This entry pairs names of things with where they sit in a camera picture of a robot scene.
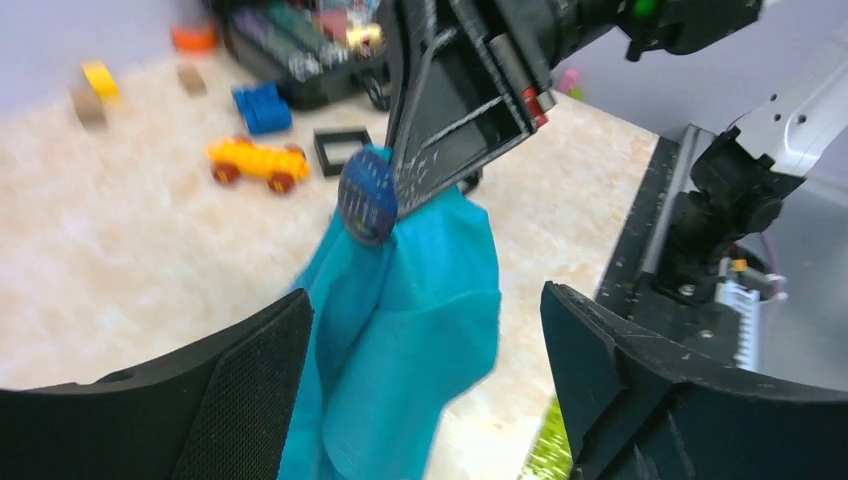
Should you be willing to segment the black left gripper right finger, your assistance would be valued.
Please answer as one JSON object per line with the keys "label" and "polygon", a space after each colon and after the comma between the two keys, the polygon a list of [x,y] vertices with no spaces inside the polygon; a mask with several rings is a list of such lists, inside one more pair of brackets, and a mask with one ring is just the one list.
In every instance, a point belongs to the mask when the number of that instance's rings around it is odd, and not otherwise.
{"label": "black left gripper right finger", "polygon": [[847,395],[724,364],[547,283],[540,313],[578,479],[843,479]]}

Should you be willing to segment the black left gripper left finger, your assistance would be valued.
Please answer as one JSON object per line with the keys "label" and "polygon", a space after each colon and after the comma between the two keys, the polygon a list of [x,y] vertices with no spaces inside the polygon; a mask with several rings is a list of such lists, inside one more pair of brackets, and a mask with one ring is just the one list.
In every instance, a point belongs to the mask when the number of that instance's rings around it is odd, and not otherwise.
{"label": "black left gripper left finger", "polygon": [[273,479],[310,339],[295,290],[91,384],[1,394],[5,479]]}

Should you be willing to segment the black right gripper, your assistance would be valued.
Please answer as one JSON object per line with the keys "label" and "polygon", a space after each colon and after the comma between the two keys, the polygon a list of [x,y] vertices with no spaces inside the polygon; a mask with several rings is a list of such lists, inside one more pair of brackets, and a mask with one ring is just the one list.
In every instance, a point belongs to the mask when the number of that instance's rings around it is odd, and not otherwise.
{"label": "black right gripper", "polygon": [[630,1],[385,1],[385,144],[398,216],[548,122],[550,73],[629,17]]}

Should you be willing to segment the teal garment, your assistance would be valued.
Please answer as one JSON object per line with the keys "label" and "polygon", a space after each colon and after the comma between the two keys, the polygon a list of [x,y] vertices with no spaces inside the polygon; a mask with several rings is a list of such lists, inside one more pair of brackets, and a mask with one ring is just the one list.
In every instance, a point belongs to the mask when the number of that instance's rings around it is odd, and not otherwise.
{"label": "teal garment", "polygon": [[487,212],[451,187],[366,245],[349,189],[391,187],[390,151],[345,165],[332,221],[295,280],[312,332],[278,475],[420,479],[441,414],[494,367],[501,292]]}

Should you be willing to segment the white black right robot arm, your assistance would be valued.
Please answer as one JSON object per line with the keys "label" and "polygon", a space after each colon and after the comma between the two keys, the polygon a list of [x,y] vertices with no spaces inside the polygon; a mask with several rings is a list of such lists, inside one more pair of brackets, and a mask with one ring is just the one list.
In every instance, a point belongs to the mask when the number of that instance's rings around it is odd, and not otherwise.
{"label": "white black right robot arm", "polygon": [[[762,1],[384,1],[377,18],[392,83],[385,143],[406,217],[542,127],[549,71],[618,27],[635,62],[697,52],[756,22]],[[765,230],[847,125],[847,34],[833,35],[769,99],[741,116],[691,169],[656,264],[658,290],[713,293],[741,237]]]}

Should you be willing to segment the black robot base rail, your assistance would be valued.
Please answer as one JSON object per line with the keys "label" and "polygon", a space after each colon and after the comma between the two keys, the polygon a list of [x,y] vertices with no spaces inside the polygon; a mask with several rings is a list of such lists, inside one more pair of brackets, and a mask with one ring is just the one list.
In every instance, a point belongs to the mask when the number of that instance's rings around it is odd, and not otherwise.
{"label": "black robot base rail", "polygon": [[751,156],[736,127],[702,152],[698,133],[659,141],[599,287],[599,303],[700,353],[755,371],[774,261],[741,245],[779,216],[800,177]]}

